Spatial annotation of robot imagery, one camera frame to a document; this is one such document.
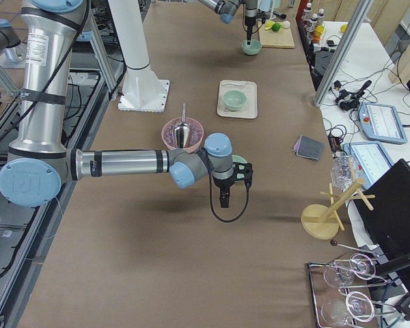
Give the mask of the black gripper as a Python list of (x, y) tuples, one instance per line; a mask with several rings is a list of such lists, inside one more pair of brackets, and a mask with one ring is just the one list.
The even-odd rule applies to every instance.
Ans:
[(220, 207), (228, 208), (230, 206), (230, 188), (234, 184), (234, 179), (233, 178), (218, 179), (216, 177), (213, 177), (213, 181), (214, 181), (215, 186), (219, 188)]
[(250, 46), (252, 27), (256, 24), (256, 16), (258, 13), (258, 1), (257, 0), (244, 0), (245, 13), (244, 13), (244, 24), (245, 24), (245, 46)]

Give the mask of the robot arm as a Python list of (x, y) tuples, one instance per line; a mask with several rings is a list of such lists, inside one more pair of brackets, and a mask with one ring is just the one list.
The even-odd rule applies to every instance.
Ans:
[(203, 148), (184, 150), (67, 149), (61, 141), (72, 46), (90, 17), (89, 1), (24, 1), (29, 28), (18, 136), (0, 171), (0, 192), (25, 207), (43, 205), (62, 185), (84, 177), (170, 173), (185, 188), (208, 176), (228, 207), (236, 180), (232, 145), (214, 133)]
[(251, 44), (251, 37), (253, 28), (256, 25), (258, 15), (258, 2), (252, 0), (229, 0), (229, 1), (213, 1), (213, 0), (199, 0), (199, 2), (214, 13), (218, 14), (220, 20), (223, 23), (229, 24), (234, 18), (237, 10), (243, 6), (244, 12), (244, 25), (247, 28), (246, 41), (247, 45)]

